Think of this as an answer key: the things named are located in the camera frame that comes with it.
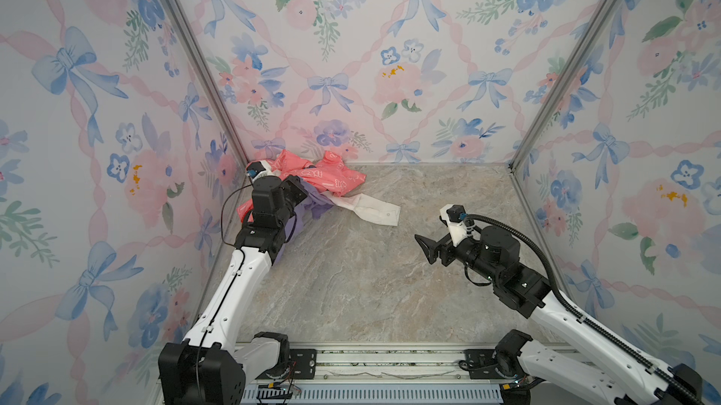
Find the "pink patterned garment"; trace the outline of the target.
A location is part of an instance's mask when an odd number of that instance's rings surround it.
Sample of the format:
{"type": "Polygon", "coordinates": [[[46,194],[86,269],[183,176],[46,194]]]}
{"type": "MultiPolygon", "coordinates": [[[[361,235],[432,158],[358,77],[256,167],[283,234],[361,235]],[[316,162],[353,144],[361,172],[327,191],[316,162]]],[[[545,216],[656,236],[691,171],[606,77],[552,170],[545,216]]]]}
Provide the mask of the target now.
{"type": "Polygon", "coordinates": [[[326,151],[317,162],[286,150],[274,160],[265,160],[272,166],[274,176],[281,180],[289,175],[298,176],[311,183],[321,194],[330,192],[334,196],[346,196],[366,180],[365,174],[346,166],[342,157],[331,151],[326,151]]]}

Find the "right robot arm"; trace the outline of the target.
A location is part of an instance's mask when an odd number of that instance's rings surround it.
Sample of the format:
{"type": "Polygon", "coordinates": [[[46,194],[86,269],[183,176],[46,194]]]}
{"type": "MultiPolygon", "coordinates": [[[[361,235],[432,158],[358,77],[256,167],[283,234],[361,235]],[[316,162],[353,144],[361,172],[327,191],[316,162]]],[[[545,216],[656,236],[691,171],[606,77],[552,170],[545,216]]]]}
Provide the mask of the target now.
{"type": "Polygon", "coordinates": [[[557,354],[520,331],[509,332],[495,348],[497,369],[507,377],[551,382],[593,404],[700,404],[703,380],[692,367],[671,366],[609,330],[561,292],[552,271],[541,275],[520,261],[527,245],[548,267],[549,261],[530,238],[501,222],[485,228],[448,224],[434,241],[414,237],[429,263],[459,261],[484,278],[499,301],[524,318],[559,335],[587,358],[578,362],[557,354]]]}

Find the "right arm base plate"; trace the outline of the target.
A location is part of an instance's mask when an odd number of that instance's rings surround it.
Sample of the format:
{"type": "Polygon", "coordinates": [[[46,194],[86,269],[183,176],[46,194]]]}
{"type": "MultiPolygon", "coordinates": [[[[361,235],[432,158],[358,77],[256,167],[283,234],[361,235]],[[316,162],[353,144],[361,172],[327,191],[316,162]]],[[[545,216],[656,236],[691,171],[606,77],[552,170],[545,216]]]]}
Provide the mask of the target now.
{"type": "Polygon", "coordinates": [[[492,349],[467,349],[464,358],[458,362],[460,369],[469,374],[471,380],[501,380],[505,376],[499,370],[492,349]]]}

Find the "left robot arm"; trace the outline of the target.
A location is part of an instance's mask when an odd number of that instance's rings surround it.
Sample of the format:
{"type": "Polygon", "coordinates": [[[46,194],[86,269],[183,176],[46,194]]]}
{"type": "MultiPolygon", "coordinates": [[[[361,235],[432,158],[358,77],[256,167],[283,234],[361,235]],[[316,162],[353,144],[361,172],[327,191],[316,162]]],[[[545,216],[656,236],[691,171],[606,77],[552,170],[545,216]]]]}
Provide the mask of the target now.
{"type": "Polygon", "coordinates": [[[287,335],[260,332],[241,349],[238,332],[255,294],[290,241],[297,207],[308,193],[300,178],[252,181],[253,208],[244,217],[230,264],[208,306],[180,343],[158,359],[166,404],[239,404],[248,382],[289,374],[287,335]]]}

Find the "aluminium corner post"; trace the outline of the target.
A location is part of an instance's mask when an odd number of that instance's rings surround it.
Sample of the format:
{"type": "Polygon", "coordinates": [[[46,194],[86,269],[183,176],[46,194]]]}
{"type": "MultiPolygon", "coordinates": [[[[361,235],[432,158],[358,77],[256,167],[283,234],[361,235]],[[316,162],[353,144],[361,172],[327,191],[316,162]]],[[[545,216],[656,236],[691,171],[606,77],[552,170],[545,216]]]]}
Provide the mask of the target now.
{"type": "Polygon", "coordinates": [[[242,149],[240,137],[233,125],[231,114],[221,98],[219,89],[211,78],[210,68],[208,68],[208,63],[193,33],[192,25],[186,12],[183,10],[179,0],[160,1],[161,4],[165,6],[169,19],[176,29],[176,33],[178,33],[179,43],[190,60],[191,68],[196,73],[203,91],[208,96],[208,100],[210,100],[210,106],[217,115],[219,125],[228,137],[234,155],[236,155],[238,162],[242,166],[246,166],[248,158],[244,149],[242,149]]]}
{"type": "Polygon", "coordinates": [[[516,174],[516,172],[522,170],[524,161],[529,159],[529,154],[533,149],[534,143],[542,134],[552,115],[556,112],[561,99],[565,93],[567,93],[568,89],[570,89],[573,79],[583,67],[587,57],[593,52],[600,34],[610,22],[612,14],[616,12],[616,9],[622,1],[623,0],[600,0],[594,9],[587,29],[578,39],[574,50],[567,59],[564,69],[561,71],[558,84],[551,89],[546,102],[541,106],[539,113],[532,121],[529,132],[523,137],[519,149],[508,164],[509,171],[512,174],[516,174]]]}

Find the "purple printed t-shirt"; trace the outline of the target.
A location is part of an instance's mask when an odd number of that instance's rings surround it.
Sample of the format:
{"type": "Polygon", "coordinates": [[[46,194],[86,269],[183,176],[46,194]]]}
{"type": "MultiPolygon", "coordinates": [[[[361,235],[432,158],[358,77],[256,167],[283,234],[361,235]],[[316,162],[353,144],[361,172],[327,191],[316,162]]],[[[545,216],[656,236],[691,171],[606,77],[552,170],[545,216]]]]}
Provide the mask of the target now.
{"type": "Polygon", "coordinates": [[[287,250],[287,245],[299,237],[304,227],[312,219],[319,219],[334,207],[332,202],[323,196],[311,183],[304,179],[302,179],[302,183],[308,193],[308,198],[292,211],[288,222],[285,224],[283,245],[272,264],[276,264],[282,259],[284,252],[287,250]]]}

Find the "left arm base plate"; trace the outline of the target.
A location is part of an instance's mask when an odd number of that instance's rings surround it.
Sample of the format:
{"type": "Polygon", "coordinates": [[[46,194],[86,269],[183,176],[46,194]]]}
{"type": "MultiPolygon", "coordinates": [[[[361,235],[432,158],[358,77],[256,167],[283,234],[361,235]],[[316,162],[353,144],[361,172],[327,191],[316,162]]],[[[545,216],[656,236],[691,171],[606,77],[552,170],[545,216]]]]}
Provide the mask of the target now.
{"type": "Polygon", "coordinates": [[[290,349],[281,354],[278,363],[257,379],[280,382],[285,380],[313,380],[317,370],[316,349],[290,349]]]}

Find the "left aluminium corner post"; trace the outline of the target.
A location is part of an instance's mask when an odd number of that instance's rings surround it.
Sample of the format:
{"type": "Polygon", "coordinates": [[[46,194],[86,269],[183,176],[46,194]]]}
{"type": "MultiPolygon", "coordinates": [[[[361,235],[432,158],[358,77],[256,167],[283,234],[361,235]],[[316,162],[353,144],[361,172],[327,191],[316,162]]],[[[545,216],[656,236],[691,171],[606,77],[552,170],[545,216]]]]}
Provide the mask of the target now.
{"type": "Polygon", "coordinates": [[[210,100],[210,106],[217,115],[219,125],[228,137],[234,155],[236,155],[238,162],[242,166],[246,166],[248,158],[244,149],[242,149],[240,137],[233,125],[231,114],[221,98],[219,89],[211,78],[210,68],[208,68],[208,63],[193,33],[192,25],[186,12],[183,10],[179,0],[160,1],[161,4],[165,6],[169,19],[176,29],[176,33],[178,33],[179,43],[190,60],[191,68],[196,73],[203,91],[208,96],[208,100],[210,100]]]}

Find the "right aluminium corner post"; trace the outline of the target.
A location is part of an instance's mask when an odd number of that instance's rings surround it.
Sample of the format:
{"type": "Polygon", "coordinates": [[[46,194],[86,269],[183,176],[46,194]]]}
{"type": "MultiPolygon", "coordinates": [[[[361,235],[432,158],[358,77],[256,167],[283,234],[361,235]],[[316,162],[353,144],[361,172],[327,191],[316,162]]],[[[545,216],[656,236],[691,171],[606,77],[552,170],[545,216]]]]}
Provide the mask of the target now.
{"type": "Polygon", "coordinates": [[[564,69],[561,71],[558,84],[551,89],[546,102],[541,106],[539,113],[532,121],[529,132],[523,137],[519,149],[508,164],[509,171],[512,174],[516,174],[516,172],[522,170],[524,161],[529,159],[529,154],[533,149],[534,143],[542,134],[552,115],[556,112],[561,99],[565,93],[567,93],[568,89],[570,89],[573,79],[583,67],[587,57],[593,52],[600,34],[610,22],[612,14],[616,12],[616,9],[622,1],[623,0],[600,0],[594,9],[587,29],[578,39],[574,50],[567,59],[564,69]]]}

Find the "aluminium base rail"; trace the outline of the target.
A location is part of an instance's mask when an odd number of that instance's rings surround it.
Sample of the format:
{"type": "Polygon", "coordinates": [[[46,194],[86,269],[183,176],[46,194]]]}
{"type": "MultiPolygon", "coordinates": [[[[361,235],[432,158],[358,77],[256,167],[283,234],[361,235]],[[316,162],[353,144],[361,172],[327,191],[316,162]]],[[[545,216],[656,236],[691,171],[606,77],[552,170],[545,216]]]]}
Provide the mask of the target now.
{"type": "MultiPolygon", "coordinates": [[[[565,389],[531,377],[471,380],[458,362],[458,345],[295,345],[316,349],[313,380],[254,380],[239,404],[533,404],[560,395],[589,403],[565,389]]],[[[576,352],[548,347],[582,362],[576,352]]]]}

